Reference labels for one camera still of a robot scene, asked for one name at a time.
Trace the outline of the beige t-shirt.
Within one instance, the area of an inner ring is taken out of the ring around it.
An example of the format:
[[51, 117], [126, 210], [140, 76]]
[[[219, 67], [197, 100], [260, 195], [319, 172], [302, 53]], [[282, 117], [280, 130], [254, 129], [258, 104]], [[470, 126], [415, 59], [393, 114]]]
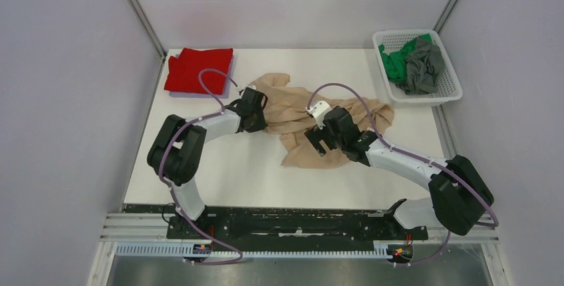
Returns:
[[[265, 131], [270, 134], [278, 134], [280, 142], [287, 151], [281, 165], [328, 170], [348, 164], [350, 160], [340, 149], [328, 150], [327, 146], [323, 144], [327, 153], [322, 157], [307, 140], [305, 132], [316, 126], [315, 121], [306, 111], [306, 105], [312, 92], [303, 87], [287, 86], [290, 80], [289, 74], [275, 72], [266, 73], [250, 83], [256, 90], [268, 97], [263, 111], [267, 123]], [[383, 134], [387, 128], [392, 126], [395, 113], [393, 107], [377, 98], [363, 97], [362, 99], [370, 110], [377, 130]], [[326, 101], [332, 108], [340, 106], [347, 109], [360, 130], [373, 128], [366, 110], [357, 98], [329, 99], [317, 94], [313, 103], [320, 100]]]

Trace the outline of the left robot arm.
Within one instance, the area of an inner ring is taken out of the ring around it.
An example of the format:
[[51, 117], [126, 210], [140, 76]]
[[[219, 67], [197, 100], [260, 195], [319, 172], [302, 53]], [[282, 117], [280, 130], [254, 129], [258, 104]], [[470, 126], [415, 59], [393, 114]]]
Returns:
[[146, 161], [167, 185], [177, 212], [185, 217], [183, 228], [192, 237], [202, 237], [209, 229], [195, 180], [204, 144], [222, 136], [265, 130], [267, 101], [264, 93], [251, 86], [217, 112], [191, 119], [171, 114], [161, 126]]

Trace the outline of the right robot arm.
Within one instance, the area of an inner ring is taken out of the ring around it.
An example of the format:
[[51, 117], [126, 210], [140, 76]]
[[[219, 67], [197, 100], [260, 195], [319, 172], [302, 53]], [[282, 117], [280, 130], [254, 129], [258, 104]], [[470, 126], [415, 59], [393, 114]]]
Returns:
[[352, 162], [387, 170], [429, 192], [427, 198], [398, 200], [388, 209], [384, 230], [390, 237], [401, 238], [411, 229], [435, 224], [466, 235], [491, 212], [493, 194], [466, 157], [420, 156], [387, 142], [373, 130], [360, 131], [348, 110], [331, 108], [325, 101], [306, 112], [315, 125], [305, 135], [320, 156], [339, 149]]

